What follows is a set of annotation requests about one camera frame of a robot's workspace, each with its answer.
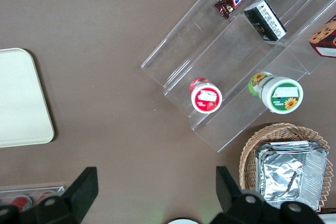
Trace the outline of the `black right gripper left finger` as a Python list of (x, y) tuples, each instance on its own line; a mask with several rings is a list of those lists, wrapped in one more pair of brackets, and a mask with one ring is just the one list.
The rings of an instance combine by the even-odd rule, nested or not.
[(35, 207), (37, 223), (81, 223), (98, 191), (97, 168), (85, 168), (61, 196), (50, 196)]

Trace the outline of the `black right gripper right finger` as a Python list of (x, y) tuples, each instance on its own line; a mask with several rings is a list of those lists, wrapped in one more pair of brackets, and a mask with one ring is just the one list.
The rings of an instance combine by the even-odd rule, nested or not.
[(222, 212), (215, 223), (278, 223), (278, 210), (260, 193), (240, 189), (226, 166), (216, 167), (216, 195)]

